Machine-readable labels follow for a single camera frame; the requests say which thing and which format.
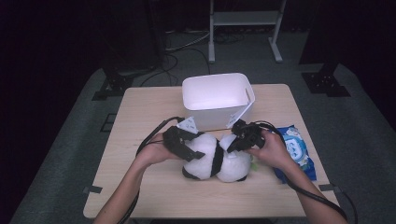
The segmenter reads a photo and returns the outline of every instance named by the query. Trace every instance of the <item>panda plush toy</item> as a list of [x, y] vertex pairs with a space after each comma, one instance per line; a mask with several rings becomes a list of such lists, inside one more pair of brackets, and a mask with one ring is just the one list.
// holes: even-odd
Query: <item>panda plush toy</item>
[[182, 173], [187, 178], [205, 180], [216, 176], [222, 182], [245, 180], [252, 157], [244, 151], [227, 152], [235, 135], [225, 135], [219, 141], [210, 133], [186, 141], [185, 145], [192, 151], [205, 155], [199, 160], [191, 160], [183, 166]]

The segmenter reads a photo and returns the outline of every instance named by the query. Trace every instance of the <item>white shelf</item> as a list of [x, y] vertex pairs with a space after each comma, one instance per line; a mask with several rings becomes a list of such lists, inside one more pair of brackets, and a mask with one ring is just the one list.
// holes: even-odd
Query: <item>white shelf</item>
[[215, 12], [214, 25], [275, 25], [279, 11]]

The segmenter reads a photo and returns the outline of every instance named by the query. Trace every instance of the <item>finger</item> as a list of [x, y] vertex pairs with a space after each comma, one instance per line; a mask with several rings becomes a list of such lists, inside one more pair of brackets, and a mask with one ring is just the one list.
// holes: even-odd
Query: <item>finger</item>
[[250, 155], [253, 155], [255, 157], [258, 157], [259, 153], [260, 153], [259, 149], [257, 149], [257, 148], [246, 149], [245, 152], [250, 154]]

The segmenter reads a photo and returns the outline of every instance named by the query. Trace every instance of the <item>black cable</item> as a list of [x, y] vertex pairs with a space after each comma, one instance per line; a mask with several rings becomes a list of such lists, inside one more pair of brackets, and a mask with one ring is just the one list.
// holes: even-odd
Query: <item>black cable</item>
[[[286, 145], [286, 142], [285, 142], [285, 139], [283, 138], [282, 133], [281, 133], [277, 128], [275, 128], [274, 125], [272, 125], [271, 123], [266, 122], [266, 121], [256, 121], [255, 123], [259, 124], [260, 127], [265, 128], [265, 129], [267, 129], [267, 130], [269, 130], [269, 131], [272, 131], [272, 132], [276, 133], [277, 135], [279, 135], [280, 139], [282, 139], [283, 144]], [[306, 197], [308, 197], [308, 198], [311, 198], [311, 199], [313, 199], [313, 200], [315, 200], [315, 201], [317, 201], [317, 202], [326, 204], [327, 206], [329, 206], [330, 208], [332, 208], [332, 209], [334, 209], [336, 212], [338, 212], [338, 213], [347, 221], [347, 215], [346, 215], [346, 213], [345, 213], [344, 210], [341, 209], [341, 207], [339, 207], [337, 204], [332, 203], [332, 202], [330, 202], [329, 200], [327, 200], [326, 198], [320, 197], [320, 196], [318, 196], [318, 195], [316, 195], [316, 194], [314, 194], [314, 193], [311, 193], [311, 192], [309, 192], [309, 191], [307, 191], [307, 190], [305, 190], [305, 189], [301, 189], [300, 187], [298, 187], [297, 185], [295, 185], [293, 182], [291, 182], [291, 181], [288, 179], [287, 176], [285, 176], [285, 179], [286, 179], [286, 182], [288, 183], [288, 185], [289, 185], [292, 189], [294, 189], [295, 191], [297, 191], [297, 192], [303, 194], [304, 196], [306, 196]]]
[[352, 206], [353, 209], [353, 217], [355, 219], [355, 224], [358, 224], [358, 211], [356, 209], [355, 204], [352, 202], [352, 199], [338, 186], [334, 185], [334, 183], [330, 182], [330, 184], [334, 187], [339, 189], [339, 191], [346, 197], [346, 199], [349, 201], [350, 205]]
[[208, 59], [206, 58], [206, 56], [200, 50], [198, 50], [198, 49], [177, 49], [177, 50], [173, 50], [171, 52], [175, 53], [175, 52], [182, 51], [182, 50], [194, 50], [194, 51], [197, 51], [198, 53], [200, 53], [202, 55], [202, 57], [204, 58], [204, 60], [205, 60], [208, 75], [211, 74], [210, 65], [209, 65]]
[[177, 66], [177, 64], [178, 64], [177, 57], [175, 57], [174, 55], [170, 55], [170, 54], [167, 54], [167, 56], [174, 58], [176, 60], [175, 64], [172, 67], [168, 68], [168, 69], [162, 70], [161, 72], [155, 73], [155, 74], [147, 77], [145, 80], [142, 81], [142, 83], [140, 83], [139, 87], [142, 87], [150, 79], [152, 79], [152, 78], [154, 78], [154, 77], [156, 77], [156, 76], [158, 76], [158, 75], [160, 75], [162, 73], [166, 73], [166, 72], [174, 69]]
[[[176, 119], [177, 122], [181, 122], [183, 120], [183, 118], [181, 117], [172, 117], [170, 119], [166, 119], [164, 120], [157, 128], [154, 129], [154, 131], [152, 131], [140, 144], [139, 148], [136, 151], [136, 156], [137, 154], [139, 154], [142, 149], [149, 144], [149, 140], [151, 140], [152, 137], [154, 137], [155, 134], [157, 134], [167, 123], [169, 123], [169, 121]], [[122, 217], [122, 219], [118, 222], [119, 224], [124, 223], [132, 214], [132, 212], [134, 211], [134, 208], [136, 207], [137, 204], [137, 200], [139, 199], [139, 192], [140, 190], [137, 192], [136, 196], [134, 197], [134, 201], [131, 203], [131, 206], [128, 208], [127, 212], [125, 213], [125, 215]]]
[[330, 202], [329, 200], [322, 198], [314, 193], [311, 193], [305, 189], [301, 189], [300, 187], [298, 187], [297, 185], [295, 185], [293, 182], [291, 182], [287, 176], [285, 176], [286, 182], [288, 183], [288, 185], [294, 189], [295, 191], [302, 193], [304, 196], [311, 198], [317, 202], [320, 203], [324, 203], [327, 206], [329, 206], [330, 208], [334, 209], [336, 212], [338, 212], [345, 220], [347, 220], [347, 215], [344, 212], [343, 209], [341, 209], [337, 204]]

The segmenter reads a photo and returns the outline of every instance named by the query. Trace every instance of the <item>black metal stand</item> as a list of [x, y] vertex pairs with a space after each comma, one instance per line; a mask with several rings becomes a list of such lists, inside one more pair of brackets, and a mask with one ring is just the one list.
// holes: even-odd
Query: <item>black metal stand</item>
[[101, 89], [92, 97], [93, 101], [104, 101], [110, 96], [123, 96], [126, 89], [132, 87], [134, 79], [121, 76], [109, 61], [103, 61], [102, 67], [106, 74], [106, 80]]
[[347, 89], [340, 86], [333, 75], [337, 65], [337, 62], [327, 62], [317, 73], [302, 73], [309, 90], [312, 93], [326, 93], [329, 97], [350, 96]]

